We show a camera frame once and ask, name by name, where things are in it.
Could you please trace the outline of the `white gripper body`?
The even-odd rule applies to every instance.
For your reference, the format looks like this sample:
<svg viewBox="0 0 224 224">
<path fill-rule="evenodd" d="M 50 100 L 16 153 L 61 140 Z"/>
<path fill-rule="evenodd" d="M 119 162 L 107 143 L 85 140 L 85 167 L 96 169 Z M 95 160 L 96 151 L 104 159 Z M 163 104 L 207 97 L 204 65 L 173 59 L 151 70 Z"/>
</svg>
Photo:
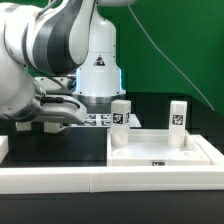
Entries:
<svg viewBox="0 0 224 224">
<path fill-rule="evenodd" d="M 68 78 L 36 77 L 35 80 L 45 91 L 45 95 L 41 98 L 43 110 L 34 118 L 36 122 L 64 124 L 84 122 L 87 108 L 72 96 Z"/>
</svg>

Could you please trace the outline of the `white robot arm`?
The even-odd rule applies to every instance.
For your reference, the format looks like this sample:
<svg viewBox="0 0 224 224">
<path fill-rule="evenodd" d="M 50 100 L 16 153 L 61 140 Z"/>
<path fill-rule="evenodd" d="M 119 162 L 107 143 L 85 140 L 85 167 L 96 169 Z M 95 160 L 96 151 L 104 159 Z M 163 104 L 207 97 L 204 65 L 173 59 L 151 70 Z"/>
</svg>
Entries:
<svg viewBox="0 0 224 224">
<path fill-rule="evenodd" d="M 111 99 L 124 94 L 116 29 L 97 8 L 135 2 L 49 0 L 43 8 L 0 2 L 0 119 L 82 123 L 87 109 L 76 96 Z M 58 76 L 77 72 L 77 89 L 54 95 L 29 69 Z"/>
</svg>

